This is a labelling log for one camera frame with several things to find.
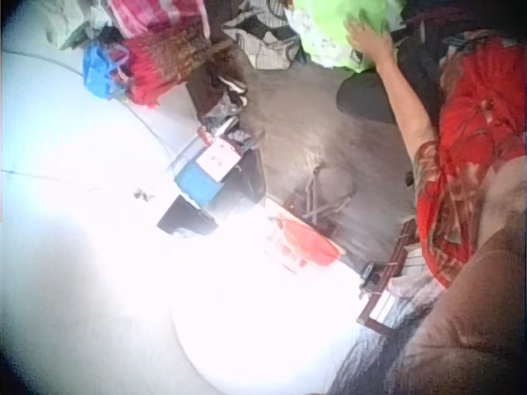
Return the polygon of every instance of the plastic bag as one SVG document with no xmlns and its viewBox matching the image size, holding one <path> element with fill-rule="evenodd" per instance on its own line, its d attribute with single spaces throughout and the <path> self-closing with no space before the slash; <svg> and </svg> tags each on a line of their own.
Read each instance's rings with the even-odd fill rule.
<svg viewBox="0 0 527 395">
<path fill-rule="evenodd" d="M 112 60 L 108 50 L 96 41 L 89 43 L 84 51 L 82 67 L 84 86 L 95 96 L 103 99 L 112 99 L 125 92 L 125 85 L 118 75 L 118 69 L 127 62 L 128 50 L 119 44 L 112 48 L 124 53 L 117 62 Z"/>
</svg>

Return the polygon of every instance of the green plastic bag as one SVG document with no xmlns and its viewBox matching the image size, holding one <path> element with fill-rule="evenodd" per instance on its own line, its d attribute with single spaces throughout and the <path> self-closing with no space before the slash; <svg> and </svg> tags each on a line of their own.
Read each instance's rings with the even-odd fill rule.
<svg viewBox="0 0 527 395">
<path fill-rule="evenodd" d="M 387 12 L 398 15 L 403 10 L 404 0 L 295 0 L 295 8 L 309 11 L 317 28 L 324 37 L 341 45 L 347 42 L 347 30 L 344 22 L 348 16 L 359 20 L 359 13 L 363 11 L 366 22 L 377 33 L 381 32 L 387 19 Z M 350 47 L 349 63 L 345 67 L 354 72 L 363 72 L 373 67 L 373 62 L 365 57 L 357 59 L 351 56 L 353 48 Z"/>
</svg>

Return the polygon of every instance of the black pants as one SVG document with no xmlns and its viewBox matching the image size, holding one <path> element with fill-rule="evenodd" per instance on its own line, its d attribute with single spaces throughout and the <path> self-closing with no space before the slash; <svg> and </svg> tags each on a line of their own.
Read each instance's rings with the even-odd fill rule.
<svg viewBox="0 0 527 395">
<path fill-rule="evenodd" d="M 437 61 L 412 37 L 400 45 L 397 58 L 401 73 L 423 103 L 432 123 L 437 125 L 441 107 Z M 354 117 L 395 124 L 386 90 L 375 70 L 344 81 L 338 89 L 337 107 Z"/>
</svg>

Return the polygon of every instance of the concrete floor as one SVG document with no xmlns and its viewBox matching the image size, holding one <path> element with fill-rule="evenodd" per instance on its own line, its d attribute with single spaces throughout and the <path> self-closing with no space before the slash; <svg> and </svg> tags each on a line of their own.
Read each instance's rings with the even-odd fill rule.
<svg viewBox="0 0 527 395">
<path fill-rule="evenodd" d="M 211 39 L 221 40 L 225 38 L 221 24 L 236 14 L 236 7 L 219 0 L 205 3 Z M 236 53 L 249 86 L 249 106 L 241 125 L 256 133 L 265 131 L 260 148 L 268 194 L 283 202 L 323 161 L 338 174 L 324 184 L 323 193 L 331 200 L 341 195 L 342 184 L 349 182 L 343 180 L 347 174 L 357 192 L 334 217 L 338 223 L 334 240 L 348 251 L 347 264 L 358 272 L 370 260 L 386 262 L 399 234 L 400 219 L 415 212 L 413 191 L 404 183 L 411 163 L 398 129 L 338 111 L 335 98 L 350 76 L 346 70 L 308 63 L 293 64 L 285 71 L 261 71 L 240 50 Z M 193 87 L 205 76 L 195 73 L 189 82 L 191 95 L 200 91 Z M 201 95 L 194 102 L 199 107 L 196 101 L 210 97 Z"/>
</svg>

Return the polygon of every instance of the red patterned clothing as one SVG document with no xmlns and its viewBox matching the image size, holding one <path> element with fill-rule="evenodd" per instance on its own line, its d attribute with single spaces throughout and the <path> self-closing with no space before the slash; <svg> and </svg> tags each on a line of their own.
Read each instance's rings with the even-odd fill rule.
<svg viewBox="0 0 527 395">
<path fill-rule="evenodd" d="M 525 155 L 525 48 L 494 37 L 458 60 L 439 140 L 414 160 L 422 255 L 445 287 L 475 251 L 487 172 Z"/>
</svg>

